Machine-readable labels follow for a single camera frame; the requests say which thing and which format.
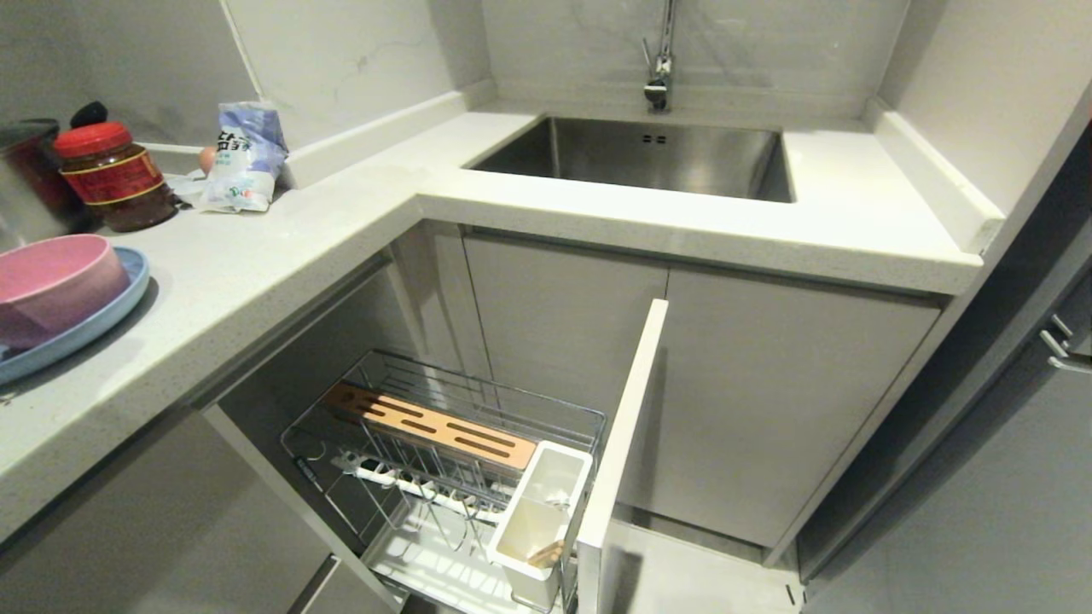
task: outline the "egg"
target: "egg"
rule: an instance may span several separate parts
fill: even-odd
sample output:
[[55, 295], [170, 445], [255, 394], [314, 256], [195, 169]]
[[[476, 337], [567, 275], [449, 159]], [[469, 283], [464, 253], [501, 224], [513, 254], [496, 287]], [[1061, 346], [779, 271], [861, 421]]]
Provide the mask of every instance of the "egg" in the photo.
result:
[[205, 147], [198, 154], [198, 166], [205, 175], [212, 170], [212, 165], [216, 162], [216, 147]]

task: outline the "cabinet handle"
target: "cabinet handle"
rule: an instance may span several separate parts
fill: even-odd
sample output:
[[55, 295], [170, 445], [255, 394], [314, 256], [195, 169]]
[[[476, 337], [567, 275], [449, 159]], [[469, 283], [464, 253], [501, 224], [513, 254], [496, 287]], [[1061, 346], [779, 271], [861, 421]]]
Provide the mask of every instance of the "cabinet handle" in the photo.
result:
[[299, 597], [296, 598], [296, 602], [288, 609], [288, 614], [307, 614], [307, 611], [314, 603], [314, 599], [322, 591], [322, 587], [327, 586], [327, 582], [330, 581], [330, 577], [334, 575], [339, 565], [341, 565], [341, 558], [332, 554], [328, 556], [322, 562], [322, 565], [319, 565], [319, 570], [314, 572], [314, 576], [307, 582], [304, 590], [300, 591]]
[[1046, 359], [1047, 364], [1056, 369], [1092, 375], [1092, 356], [1075, 354], [1069, 351], [1069, 339], [1073, 335], [1072, 329], [1066, 326], [1066, 322], [1057, 314], [1051, 316], [1051, 323], [1061, 333], [1061, 341], [1055, 339], [1054, 333], [1049, 330], [1038, 331], [1038, 338], [1054, 354]]

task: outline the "blue plate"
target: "blue plate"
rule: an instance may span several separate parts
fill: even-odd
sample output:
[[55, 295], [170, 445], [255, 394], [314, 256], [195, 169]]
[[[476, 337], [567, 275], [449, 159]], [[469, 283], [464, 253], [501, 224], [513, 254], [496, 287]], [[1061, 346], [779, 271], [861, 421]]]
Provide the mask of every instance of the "blue plate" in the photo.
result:
[[[8, 359], [0, 358], [0, 386], [47, 367], [95, 341], [114, 328], [114, 324], [121, 321], [121, 318], [132, 311], [133, 307], [136, 307], [141, 297], [144, 296], [144, 291], [147, 290], [147, 258], [140, 251], [128, 247], [115, 247], [114, 251], [121, 260], [121, 267], [129, 274], [129, 287], [86, 320], [41, 345]], [[7, 351], [5, 346], [0, 345], [0, 356], [3, 356]]]

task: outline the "stainless steel container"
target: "stainless steel container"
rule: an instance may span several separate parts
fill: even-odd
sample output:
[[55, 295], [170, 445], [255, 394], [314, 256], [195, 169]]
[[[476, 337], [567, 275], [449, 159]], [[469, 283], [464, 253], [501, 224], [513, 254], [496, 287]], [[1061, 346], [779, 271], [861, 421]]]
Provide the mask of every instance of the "stainless steel container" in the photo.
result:
[[57, 173], [49, 119], [0, 126], [0, 251], [84, 229], [87, 208]]

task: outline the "jar label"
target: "jar label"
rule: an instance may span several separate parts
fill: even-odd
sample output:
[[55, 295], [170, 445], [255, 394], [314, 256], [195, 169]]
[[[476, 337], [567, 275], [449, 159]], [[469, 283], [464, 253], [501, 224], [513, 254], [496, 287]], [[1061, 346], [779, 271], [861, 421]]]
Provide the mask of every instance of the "jar label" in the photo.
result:
[[147, 152], [98, 168], [61, 172], [80, 199], [90, 205], [111, 204], [151, 192], [163, 185], [163, 174]]

